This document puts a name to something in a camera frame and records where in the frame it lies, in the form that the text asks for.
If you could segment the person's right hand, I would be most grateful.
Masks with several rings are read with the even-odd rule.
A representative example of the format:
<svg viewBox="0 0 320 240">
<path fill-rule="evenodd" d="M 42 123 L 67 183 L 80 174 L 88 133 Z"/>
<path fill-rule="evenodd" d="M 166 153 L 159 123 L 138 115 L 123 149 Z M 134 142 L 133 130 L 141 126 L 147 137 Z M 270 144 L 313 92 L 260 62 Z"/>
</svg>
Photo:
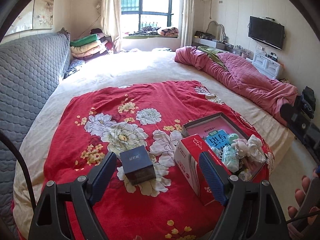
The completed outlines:
<svg viewBox="0 0 320 240">
<path fill-rule="evenodd" d="M 313 178 L 302 178 L 302 189 L 296 189 L 295 199 L 299 209 L 288 207 L 292 221 L 287 225 L 291 239 L 319 239 L 319 167 Z"/>
</svg>

